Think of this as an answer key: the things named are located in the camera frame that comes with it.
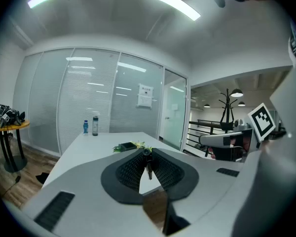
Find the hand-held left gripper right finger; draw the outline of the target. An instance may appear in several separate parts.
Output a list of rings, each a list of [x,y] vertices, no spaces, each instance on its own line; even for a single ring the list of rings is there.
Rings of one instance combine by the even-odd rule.
[[[189,225],[175,231],[174,237],[229,237],[244,201],[244,192],[236,187],[238,177],[218,172],[241,172],[243,163],[205,159],[160,149],[163,157],[186,163],[198,173],[198,182],[188,196],[172,202],[177,216]]]

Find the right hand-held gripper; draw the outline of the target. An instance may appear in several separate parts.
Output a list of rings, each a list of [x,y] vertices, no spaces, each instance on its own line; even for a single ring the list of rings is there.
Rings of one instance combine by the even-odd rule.
[[[263,140],[275,127],[270,111],[261,103],[245,118],[235,122],[232,133],[201,135],[199,143],[212,147],[216,160],[245,161],[249,153],[260,149]]]

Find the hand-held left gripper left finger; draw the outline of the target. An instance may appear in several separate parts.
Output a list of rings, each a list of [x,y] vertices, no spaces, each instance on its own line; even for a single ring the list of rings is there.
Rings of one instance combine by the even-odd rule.
[[[101,184],[108,165],[136,154],[135,150],[122,152],[73,167],[44,186],[22,211],[33,220],[63,191],[74,198],[53,229],[59,237],[161,237],[141,205],[115,201]]]

